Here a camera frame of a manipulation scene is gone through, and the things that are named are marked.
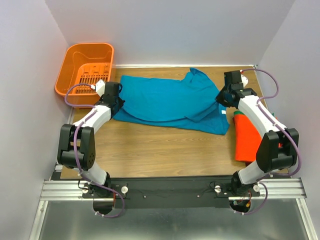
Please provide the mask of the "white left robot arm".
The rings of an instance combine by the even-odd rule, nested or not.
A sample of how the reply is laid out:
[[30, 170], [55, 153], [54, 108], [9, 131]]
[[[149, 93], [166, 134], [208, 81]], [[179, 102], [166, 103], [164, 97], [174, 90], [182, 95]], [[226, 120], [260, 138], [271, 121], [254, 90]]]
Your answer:
[[[94, 90], [99, 100], [95, 104], [73, 104], [68, 96], [77, 87], [88, 87]], [[64, 124], [60, 129], [57, 162], [77, 174], [101, 198], [110, 193], [121, 196], [111, 188], [110, 175], [96, 163], [95, 134], [110, 121], [122, 108], [125, 101], [120, 98], [123, 90], [121, 83], [99, 80], [96, 84], [78, 83], [72, 86], [64, 97], [65, 103], [73, 108], [90, 108], [90, 112], [73, 124]]]

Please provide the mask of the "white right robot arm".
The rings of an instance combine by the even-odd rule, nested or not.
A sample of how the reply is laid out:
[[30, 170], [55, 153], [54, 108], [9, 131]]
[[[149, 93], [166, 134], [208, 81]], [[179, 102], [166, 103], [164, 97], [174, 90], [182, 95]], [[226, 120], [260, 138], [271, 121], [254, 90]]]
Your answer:
[[261, 137], [255, 161], [232, 175], [230, 191], [236, 196], [245, 194], [269, 173], [279, 175], [280, 170], [296, 166], [295, 175], [302, 166], [298, 131], [280, 123], [247, 84], [243, 70], [225, 72], [224, 87], [215, 98], [222, 106], [244, 113]]

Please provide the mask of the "blue t-shirt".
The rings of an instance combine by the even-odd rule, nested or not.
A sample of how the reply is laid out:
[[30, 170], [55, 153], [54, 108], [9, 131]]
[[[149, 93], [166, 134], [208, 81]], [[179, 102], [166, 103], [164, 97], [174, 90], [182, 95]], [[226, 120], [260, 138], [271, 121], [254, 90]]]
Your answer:
[[217, 86], [196, 68], [182, 80], [123, 75], [120, 83], [124, 105], [114, 116], [117, 121], [214, 135], [229, 129], [226, 108], [216, 101]]

